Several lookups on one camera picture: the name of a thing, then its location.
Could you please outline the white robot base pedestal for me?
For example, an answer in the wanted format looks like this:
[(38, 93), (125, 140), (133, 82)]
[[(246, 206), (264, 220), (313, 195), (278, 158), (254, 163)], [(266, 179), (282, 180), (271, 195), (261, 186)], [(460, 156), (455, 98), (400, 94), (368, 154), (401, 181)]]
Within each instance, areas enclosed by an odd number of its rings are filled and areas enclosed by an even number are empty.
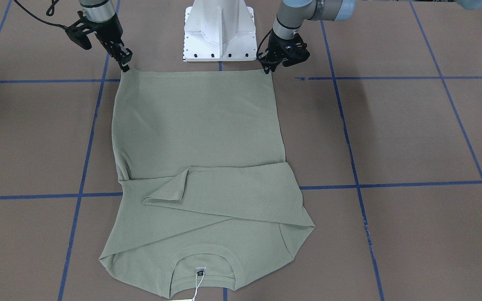
[(184, 17), (184, 61), (256, 59), (254, 10), (244, 0), (195, 0)]

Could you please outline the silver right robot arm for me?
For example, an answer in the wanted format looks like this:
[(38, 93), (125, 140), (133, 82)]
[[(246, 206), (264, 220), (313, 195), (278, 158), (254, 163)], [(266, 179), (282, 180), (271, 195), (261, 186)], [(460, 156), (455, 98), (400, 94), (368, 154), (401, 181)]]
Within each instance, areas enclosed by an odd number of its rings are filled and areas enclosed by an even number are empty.
[(111, 0), (80, 0), (79, 19), (65, 29), (70, 40), (84, 50), (92, 48), (88, 34), (94, 33), (123, 72), (129, 71), (132, 51), (122, 41), (123, 29)]

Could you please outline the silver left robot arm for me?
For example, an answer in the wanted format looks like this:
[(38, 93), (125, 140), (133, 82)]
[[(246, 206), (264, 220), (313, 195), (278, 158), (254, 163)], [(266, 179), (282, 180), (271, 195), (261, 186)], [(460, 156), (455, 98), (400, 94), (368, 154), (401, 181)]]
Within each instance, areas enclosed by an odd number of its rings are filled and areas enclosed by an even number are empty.
[(310, 52), (300, 36), (300, 27), (310, 21), (346, 21), (356, 8), (355, 0), (283, 0), (273, 27), (266, 33), (266, 49), (257, 50), (256, 59), (264, 73), (271, 74), (279, 65), (290, 67), (307, 61)]

